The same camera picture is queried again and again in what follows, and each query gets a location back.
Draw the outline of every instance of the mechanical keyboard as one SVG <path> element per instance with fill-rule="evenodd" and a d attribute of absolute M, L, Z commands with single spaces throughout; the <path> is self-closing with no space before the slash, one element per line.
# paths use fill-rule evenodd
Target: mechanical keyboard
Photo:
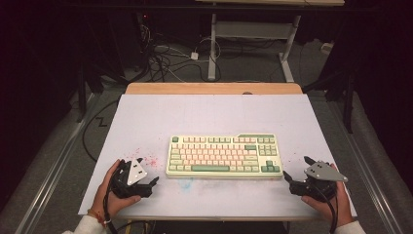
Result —
<path fill-rule="evenodd" d="M 172 136 L 167 176 L 281 178 L 275 135 Z"/>

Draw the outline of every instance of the sleeve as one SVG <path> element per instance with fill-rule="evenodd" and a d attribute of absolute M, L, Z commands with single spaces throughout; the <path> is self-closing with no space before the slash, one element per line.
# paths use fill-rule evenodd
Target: sleeve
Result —
<path fill-rule="evenodd" d="M 337 227 L 334 234 L 365 234 L 365 232 L 360 223 L 358 221 L 354 221 L 341 227 Z"/>
<path fill-rule="evenodd" d="M 97 222 L 97 219 L 89 216 L 84 215 L 80 220 L 76 230 L 74 232 L 65 231 L 63 234 L 106 234 L 106 229 Z"/>

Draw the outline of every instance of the hand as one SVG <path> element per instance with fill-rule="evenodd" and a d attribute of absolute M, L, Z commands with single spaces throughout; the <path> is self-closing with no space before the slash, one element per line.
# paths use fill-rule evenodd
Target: hand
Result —
<path fill-rule="evenodd" d="M 337 170 L 335 165 L 331 164 L 331 167 Z M 329 222 L 332 221 L 333 217 L 331 214 L 331 209 L 328 207 L 326 203 L 319 202 L 309 196 L 303 196 L 301 197 L 301 200 L 307 203 L 310 207 L 320 212 L 324 219 L 326 219 Z M 334 212 L 336 212 L 335 211 L 336 199 L 332 198 L 330 202 L 334 208 Z M 344 187 L 344 183 L 341 181 L 337 181 L 337 203 L 338 203 L 337 227 L 353 222 L 354 220 L 353 220 L 352 213 L 350 210 L 349 196 L 347 195 L 346 189 Z"/>
<path fill-rule="evenodd" d="M 118 159 L 109 169 L 109 171 L 107 171 L 106 176 L 103 179 L 103 183 L 97 189 L 96 195 L 94 195 L 94 204 L 92 205 L 91 210 L 98 213 L 101 217 L 104 217 L 103 198 L 106 195 L 106 189 L 109 184 L 110 178 L 118 168 L 119 163 L 120 161 Z M 107 211 L 109 212 L 110 216 L 113 217 L 121 209 L 135 204 L 138 201 L 140 201 L 139 195 L 120 199 L 113 192 L 110 192 L 107 202 Z"/>

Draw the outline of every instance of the floor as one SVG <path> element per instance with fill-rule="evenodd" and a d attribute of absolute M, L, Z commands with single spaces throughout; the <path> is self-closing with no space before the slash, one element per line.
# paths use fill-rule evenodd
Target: floor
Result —
<path fill-rule="evenodd" d="M 283 45 L 283 41 L 222 41 L 217 62 L 219 82 L 285 82 L 276 56 Z M 319 77 L 328 58 L 319 50 L 321 45 L 316 40 L 292 47 L 288 63 L 295 82 L 301 87 Z M 193 49 L 162 44 L 156 51 L 153 57 L 162 59 L 163 66 L 168 64 L 169 73 L 163 76 L 158 71 L 159 64 L 153 61 L 152 71 L 137 82 L 203 82 L 207 78 L 207 63 L 203 62 L 207 60 L 206 52 L 200 54 L 199 61 L 188 62 L 185 60 Z M 137 73 L 129 68 L 126 78 Z M 108 77 L 102 78 L 102 84 L 102 94 L 88 92 L 88 112 L 80 123 L 77 122 L 79 104 L 77 97 L 73 97 L 72 111 L 50 134 L 1 213 L 0 233 L 62 233 L 75 229 L 94 159 L 98 158 L 116 111 L 116 105 L 111 103 L 125 91 L 125 87 Z M 340 171 L 349 178 L 348 188 L 364 230 L 378 234 L 413 230 L 409 219 L 413 208 L 411 194 L 375 136 L 357 94 L 353 134 L 348 134 L 343 127 L 342 102 L 327 102 L 323 94 L 323 91 L 312 91 L 308 96 L 332 155 Z M 117 220 L 115 224 L 120 226 L 125 222 Z M 328 229 L 329 223 L 322 220 L 300 221 L 291 222 L 289 233 L 320 233 Z"/>

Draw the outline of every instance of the gray carpet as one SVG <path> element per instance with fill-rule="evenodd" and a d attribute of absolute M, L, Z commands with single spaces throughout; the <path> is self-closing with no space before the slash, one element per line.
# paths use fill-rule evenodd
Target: gray carpet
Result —
<path fill-rule="evenodd" d="M 315 41 L 307 44 L 304 48 L 295 45 L 291 51 L 288 61 L 295 81 L 301 86 L 314 82 L 319 76 L 327 59 L 327 55 L 319 51 L 320 46 L 321 42 Z M 177 54 L 183 52 L 189 55 L 192 51 L 179 45 L 173 47 L 179 50 L 179 52 L 175 51 Z M 276 42 L 269 48 L 245 51 L 239 58 L 230 58 L 238 55 L 239 50 L 224 51 L 223 49 L 222 57 L 218 61 L 221 75 L 220 82 L 284 82 L 280 64 L 275 56 L 275 52 L 282 51 L 282 47 L 282 42 Z M 184 59 L 170 57 L 170 61 L 174 63 Z M 207 64 L 204 62 L 192 63 L 201 67 L 202 76 L 206 78 Z M 202 82 L 198 66 L 188 65 L 175 70 L 180 66 L 170 68 L 173 74 L 169 73 L 164 77 L 166 82 Z M 132 77 L 134 74 L 133 69 L 127 70 L 127 76 Z M 154 79 L 161 78 L 162 76 L 157 74 Z M 140 81 L 150 79 L 149 76 L 146 76 Z M 98 96 L 92 95 L 92 99 L 89 101 L 88 117 L 92 121 L 85 132 L 86 148 L 95 158 L 98 158 L 105 141 L 116 111 L 116 104 L 109 105 L 97 115 L 102 119 L 92 117 L 108 103 L 117 100 L 119 95 L 125 91 L 125 88 L 113 85 L 110 79 L 104 78 L 104 80 L 104 92 Z M 309 97 L 332 155 L 341 172 L 349 178 L 350 182 L 347 186 L 351 191 L 351 197 L 358 213 L 358 220 L 364 230 L 367 233 L 378 234 L 408 233 L 413 230 L 412 221 L 409 218 L 411 211 L 413 211 L 411 194 L 375 136 L 374 130 L 364 115 L 362 104 L 359 102 L 357 95 L 355 95 L 354 133 L 352 135 L 344 131 L 340 121 L 341 103 L 327 102 L 323 92 L 310 92 Z M 53 168 L 54 163 L 58 161 L 59 155 L 64 152 L 69 152 L 67 154 L 68 159 L 63 168 L 58 170 L 61 172 L 58 176 L 58 183 L 50 191 L 50 199 L 45 201 L 44 210 L 40 209 L 38 211 L 39 218 L 35 219 L 33 227 L 28 233 L 61 233 L 65 230 L 75 229 L 80 220 L 77 213 L 94 170 L 94 161 L 88 156 L 82 142 L 82 135 L 76 138 L 73 147 L 65 148 L 72 133 L 80 126 L 76 122 L 79 114 L 76 106 L 76 97 L 74 97 L 72 111 L 50 134 L 9 204 L 1 213 L 0 233 L 16 232 L 43 181 L 47 178 L 48 172 Z M 372 181 L 371 177 L 365 175 L 363 166 L 360 166 L 357 157 L 359 155 L 370 166 L 369 173 L 374 175 L 376 180 L 373 179 L 374 181 Z M 383 197 L 378 198 L 378 200 L 375 198 L 374 194 L 377 194 L 377 192 L 383 192 L 381 194 L 384 196 L 384 201 L 391 208 L 391 224 L 386 222 L 389 219 L 388 214 L 379 212 L 380 209 L 377 208 L 378 202 L 383 200 Z M 124 222 L 124 220 L 117 220 L 115 224 L 120 225 Z M 390 227 L 397 226 L 394 224 L 397 224 L 400 229 L 391 230 Z M 301 221 L 291 223 L 290 233 L 327 233 L 328 229 L 329 223 L 322 220 Z"/>

